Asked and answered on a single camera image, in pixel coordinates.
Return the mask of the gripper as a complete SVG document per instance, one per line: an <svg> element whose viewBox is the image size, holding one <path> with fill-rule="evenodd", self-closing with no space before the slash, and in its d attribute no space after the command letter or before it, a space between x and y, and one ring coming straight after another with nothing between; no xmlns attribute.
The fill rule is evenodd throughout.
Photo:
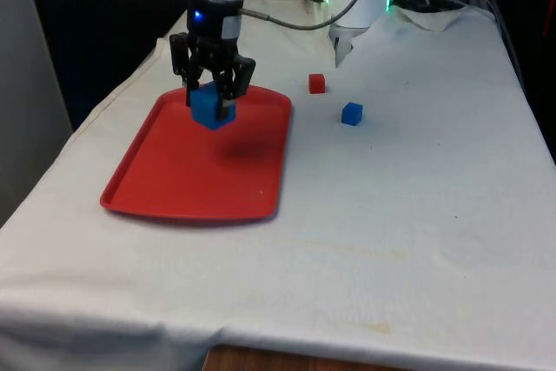
<svg viewBox="0 0 556 371"><path fill-rule="evenodd" d="M186 105L190 93L199 88L203 68L200 65L199 36L217 40L237 40L242 26L242 1L213 2L189 0L187 28L191 33L177 33L169 37L172 69L182 79L186 90ZM231 105L247 93L256 62L239 53L223 54L215 70L217 91L216 119L224 121Z"/></svg>

